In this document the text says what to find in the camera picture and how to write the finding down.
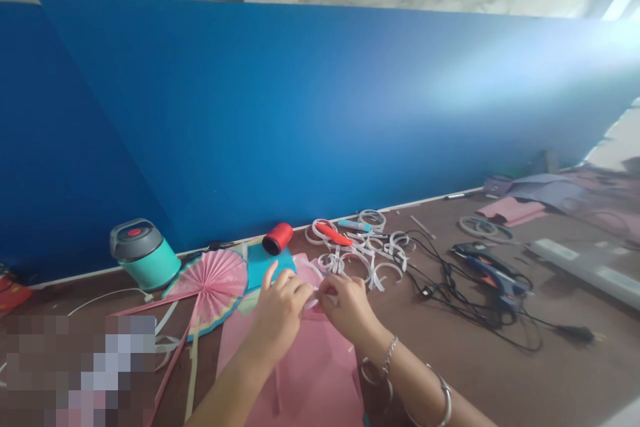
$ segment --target pink paper fan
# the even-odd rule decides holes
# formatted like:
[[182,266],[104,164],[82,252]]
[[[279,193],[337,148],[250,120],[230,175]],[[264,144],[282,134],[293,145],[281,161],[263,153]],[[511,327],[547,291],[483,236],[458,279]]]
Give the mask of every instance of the pink paper fan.
[[[239,254],[231,250],[206,252],[199,259],[187,264],[178,272],[177,277],[162,295],[162,300],[114,314],[118,316],[137,314],[177,300],[197,296],[189,326],[176,347],[165,376],[156,392],[153,415],[151,415],[147,427],[151,427],[153,423],[160,399],[162,399],[171,372],[185,343],[192,341],[196,332],[199,332],[199,337],[224,322],[237,307],[246,287],[247,268],[245,261]],[[194,342],[191,360],[191,380],[189,382],[189,392],[187,393],[188,414],[185,415],[187,418],[193,410],[193,388],[195,387],[195,375],[197,373],[197,358],[197,342]]]
[[243,258],[231,250],[205,252],[187,264],[162,298],[198,293],[198,325],[189,327],[187,341],[196,331],[204,335],[224,322],[242,298],[247,287],[247,268]]

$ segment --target blue glue gun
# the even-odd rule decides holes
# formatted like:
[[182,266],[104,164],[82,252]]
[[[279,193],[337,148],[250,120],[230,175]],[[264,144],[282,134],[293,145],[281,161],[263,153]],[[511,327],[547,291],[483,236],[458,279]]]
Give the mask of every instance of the blue glue gun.
[[498,306],[509,312],[515,319],[519,306],[517,297],[526,294],[529,287],[513,278],[517,275],[514,269],[489,252],[490,249],[481,242],[457,244],[451,248],[455,254],[465,258],[467,265],[481,275],[481,280],[499,292]]

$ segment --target thread spool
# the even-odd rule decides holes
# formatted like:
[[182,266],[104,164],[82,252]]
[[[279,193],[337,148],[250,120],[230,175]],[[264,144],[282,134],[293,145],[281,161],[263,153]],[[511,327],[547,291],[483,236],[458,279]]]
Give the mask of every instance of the thread spool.
[[291,237],[293,237],[293,228],[285,222],[280,222],[262,239],[262,246],[269,255],[280,255]]

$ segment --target silver bangle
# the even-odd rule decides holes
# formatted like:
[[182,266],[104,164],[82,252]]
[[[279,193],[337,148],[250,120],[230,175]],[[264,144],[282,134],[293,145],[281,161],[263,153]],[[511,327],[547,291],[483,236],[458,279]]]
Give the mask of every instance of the silver bangle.
[[[429,369],[431,369],[431,371],[438,377],[438,380],[440,380],[440,385],[442,387],[442,391],[445,393],[445,417],[444,419],[442,419],[442,422],[440,422],[436,427],[445,427],[449,421],[451,420],[451,389],[449,388],[448,383],[445,382],[445,380],[442,378],[442,375],[438,374],[433,367],[431,367],[429,364],[425,364],[427,367],[429,367]],[[417,426],[417,427],[422,427],[420,424],[418,424],[413,417],[411,417],[411,414],[409,413],[408,410],[405,409],[405,412],[407,413],[409,419],[411,419],[411,421],[413,422],[413,425]]]
[[389,365],[391,364],[391,355],[393,355],[393,349],[395,345],[398,343],[398,336],[395,336],[391,343],[389,344],[389,349],[387,350],[387,358],[385,359],[385,366],[382,367],[382,372],[384,372],[385,377],[389,375]]

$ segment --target white baseboard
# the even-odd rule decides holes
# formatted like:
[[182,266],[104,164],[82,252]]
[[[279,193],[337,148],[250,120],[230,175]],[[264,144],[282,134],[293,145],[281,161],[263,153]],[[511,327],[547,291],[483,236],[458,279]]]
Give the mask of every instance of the white baseboard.
[[[446,193],[445,195],[439,195],[437,197],[431,197],[428,199],[424,199],[424,200],[417,200],[414,202],[409,202],[409,203],[402,203],[400,205],[394,205],[393,207],[386,207],[383,209],[380,209],[380,212],[388,212],[391,210],[397,210],[397,209],[403,209],[403,208],[407,208],[407,207],[414,207],[416,205],[420,205],[421,203],[425,203],[428,201],[433,201],[433,200],[440,200],[443,199],[444,197],[448,196],[448,195],[455,195],[456,193],[469,193],[469,192],[474,192],[474,191],[478,191],[478,190],[482,190],[482,187],[478,187],[478,188],[473,188],[473,189],[469,189],[469,190],[463,190],[463,191],[459,191],[459,192],[453,192],[453,193]],[[337,222],[338,220],[346,220],[346,219],[351,219],[351,218],[356,218],[358,215],[350,215],[350,216],[346,216],[346,217],[339,217],[339,218],[335,218],[335,219],[331,219],[332,222]],[[294,227],[294,230],[302,230],[309,227],[308,225],[305,226],[299,226],[299,227]],[[247,240],[252,240],[255,239],[256,237],[260,237],[260,236],[253,236],[253,237],[247,237],[247,238],[243,238],[240,240],[237,240],[236,242],[245,242]],[[186,255],[192,254],[193,252],[200,252],[203,249],[195,249],[195,250],[188,250],[187,252],[181,252],[179,254],[176,254],[178,257],[184,257]],[[117,272],[118,270],[122,270],[121,266],[118,267],[112,267],[112,268],[108,268],[108,269],[104,269],[104,270],[97,270],[95,272],[89,272],[88,274],[81,274],[78,276],[73,276],[73,277],[65,277],[63,279],[58,279],[58,280],[51,280],[50,282],[43,282],[42,284],[35,284],[32,286],[29,286],[29,288],[34,289],[34,290],[40,290],[43,289],[44,287],[49,287],[52,285],[57,285],[57,284],[63,284],[65,282],[72,282],[73,280],[80,280],[83,278],[88,278],[88,277],[93,277],[93,276],[98,276],[98,275],[103,275],[103,274],[110,274],[111,272]]]

